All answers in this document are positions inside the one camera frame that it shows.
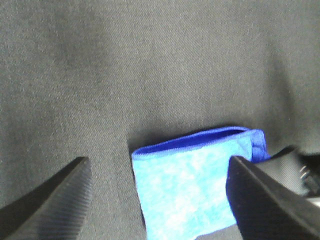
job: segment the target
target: ridged rubber pad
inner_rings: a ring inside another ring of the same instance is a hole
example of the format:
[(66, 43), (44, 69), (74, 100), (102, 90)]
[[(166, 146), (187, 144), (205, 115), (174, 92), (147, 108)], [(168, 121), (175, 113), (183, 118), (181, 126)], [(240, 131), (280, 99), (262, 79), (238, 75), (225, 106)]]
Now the ridged rubber pad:
[(88, 158), (78, 159), (74, 169), (44, 203), (5, 240), (75, 240), (92, 195)]
[(243, 157), (229, 161), (226, 193), (244, 240), (320, 240), (320, 208)]

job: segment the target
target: dark gray surface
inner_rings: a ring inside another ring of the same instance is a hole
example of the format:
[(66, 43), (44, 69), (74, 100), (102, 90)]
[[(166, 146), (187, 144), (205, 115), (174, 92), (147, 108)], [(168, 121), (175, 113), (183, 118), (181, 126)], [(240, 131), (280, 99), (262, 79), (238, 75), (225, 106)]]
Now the dark gray surface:
[(0, 33), (0, 207), (89, 156), (81, 240), (145, 238), (137, 147), (237, 124), (320, 149), (318, 0), (3, 0)]

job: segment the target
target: light blue fabric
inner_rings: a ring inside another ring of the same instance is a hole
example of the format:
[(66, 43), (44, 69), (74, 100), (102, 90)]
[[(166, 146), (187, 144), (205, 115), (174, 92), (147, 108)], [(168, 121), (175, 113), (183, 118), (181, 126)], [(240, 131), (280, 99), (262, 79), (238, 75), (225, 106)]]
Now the light blue fabric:
[(148, 240), (194, 240), (236, 223), (226, 196), (231, 156), (268, 159), (264, 133), (245, 127), (198, 132), (132, 154)]

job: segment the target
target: gray fabric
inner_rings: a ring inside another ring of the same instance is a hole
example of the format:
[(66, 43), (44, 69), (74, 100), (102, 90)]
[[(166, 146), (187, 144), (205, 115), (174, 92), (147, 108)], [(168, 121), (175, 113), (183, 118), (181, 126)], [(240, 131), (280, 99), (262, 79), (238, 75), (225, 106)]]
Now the gray fabric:
[(318, 0), (2, 0), (0, 33), (0, 207), (89, 156), (81, 240), (145, 239), (137, 147), (237, 124), (319, 150)]

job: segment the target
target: microfiber cloth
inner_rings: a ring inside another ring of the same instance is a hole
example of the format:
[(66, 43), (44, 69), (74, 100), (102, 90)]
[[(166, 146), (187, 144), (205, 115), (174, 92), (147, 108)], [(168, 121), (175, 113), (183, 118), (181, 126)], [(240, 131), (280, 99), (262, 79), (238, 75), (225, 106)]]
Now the microfiber cloth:
[(194, 240), (236, 223), (226, 196), (231, 156), (267, 160), (262, 130), (231, 126), (137, 149), (136, 188), (148, 240)]

